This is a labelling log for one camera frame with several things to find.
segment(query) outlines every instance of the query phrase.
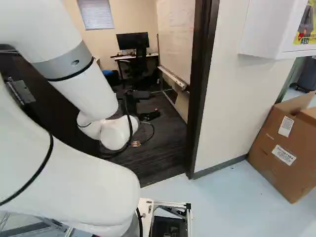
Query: window blinds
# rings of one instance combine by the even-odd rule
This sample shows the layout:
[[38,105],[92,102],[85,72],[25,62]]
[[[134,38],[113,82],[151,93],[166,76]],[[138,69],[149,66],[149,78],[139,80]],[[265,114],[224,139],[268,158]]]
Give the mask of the window blinds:
[[86,30],[114,29],[109,0],[77,0]]

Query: robotic arm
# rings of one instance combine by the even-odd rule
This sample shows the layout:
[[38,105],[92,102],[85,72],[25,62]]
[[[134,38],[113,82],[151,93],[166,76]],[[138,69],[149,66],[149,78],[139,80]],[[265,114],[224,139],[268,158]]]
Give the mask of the robotic arm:
[[[0,43],[10,44],[80,109],[81,130],[119,150],[127,116],[60,0],[2,0]],[[129,228],[140,185],[130,170],[81,153],[35,124],[0,78],[0,210],[43,216],[102,237]],[[133,133],[138,121],[130,117]]]

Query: door frame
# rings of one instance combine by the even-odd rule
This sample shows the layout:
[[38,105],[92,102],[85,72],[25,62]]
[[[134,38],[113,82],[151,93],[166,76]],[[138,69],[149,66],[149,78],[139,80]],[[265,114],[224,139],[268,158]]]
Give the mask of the door frame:
[[193,179],[220,0],[196,0],[185,169]]

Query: dark gray carpet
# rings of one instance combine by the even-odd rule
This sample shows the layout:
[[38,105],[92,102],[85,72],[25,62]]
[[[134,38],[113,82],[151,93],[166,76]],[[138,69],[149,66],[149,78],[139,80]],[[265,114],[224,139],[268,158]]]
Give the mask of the dark gray carpet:
[[[163,93],[153,95],[154,98],[142,100],[137,104],[138,113],[152,112],[154,109],[161,112],[159,118],[151,121],[155,126],[153,138],[143,146],[129,147],[119,156],[109,160],[131,169],[138,176],[142,187],[184,172],[186,124]],[[121,115],[120,109],[115,117]],[[133,136],[133,141],[145,141],[151,133],[152,128],[149,125],[141,124]],[[100,147],[101,154],[109,152],[102,145]]]

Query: cardboard box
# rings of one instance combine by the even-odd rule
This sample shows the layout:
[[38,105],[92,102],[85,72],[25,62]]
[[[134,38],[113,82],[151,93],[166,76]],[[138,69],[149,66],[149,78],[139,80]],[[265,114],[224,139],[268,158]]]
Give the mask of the cardboard box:
[[315,92],[272,107],[252,145],[248,161],[290,203],[316,186]]

